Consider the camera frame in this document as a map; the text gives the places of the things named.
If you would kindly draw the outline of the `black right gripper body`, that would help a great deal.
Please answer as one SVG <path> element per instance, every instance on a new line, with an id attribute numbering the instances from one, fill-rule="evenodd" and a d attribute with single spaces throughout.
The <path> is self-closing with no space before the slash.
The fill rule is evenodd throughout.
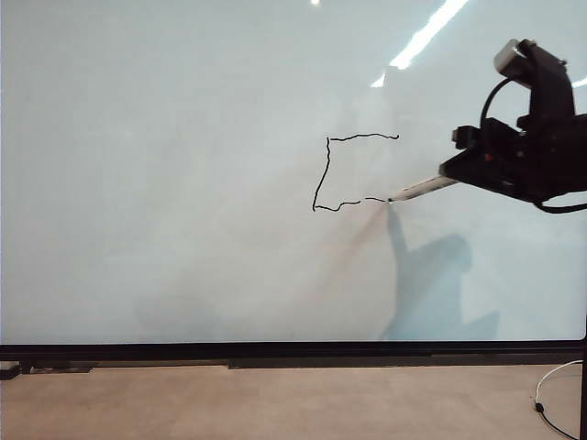
<path id="1" fill-rule="evenodd" d="M 526 131 L 490 117 L 481 127 L 459 126 L 452 141 L 460 152 L 479 149 L 498 161 L 497 185 L 478 188 L 532 204 L 586 190 L 586 115 Z"/>

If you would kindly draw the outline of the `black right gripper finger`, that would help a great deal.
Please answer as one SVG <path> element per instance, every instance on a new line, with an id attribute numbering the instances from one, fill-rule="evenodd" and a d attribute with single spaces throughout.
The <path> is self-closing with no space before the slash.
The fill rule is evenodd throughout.
<path id="1" fill-rule="evenodd" d="M 479 149 L 465 149 L 439 166 L 439 174 L 475 187 L 495 187 L 499 181 L 495 156 Z"/>

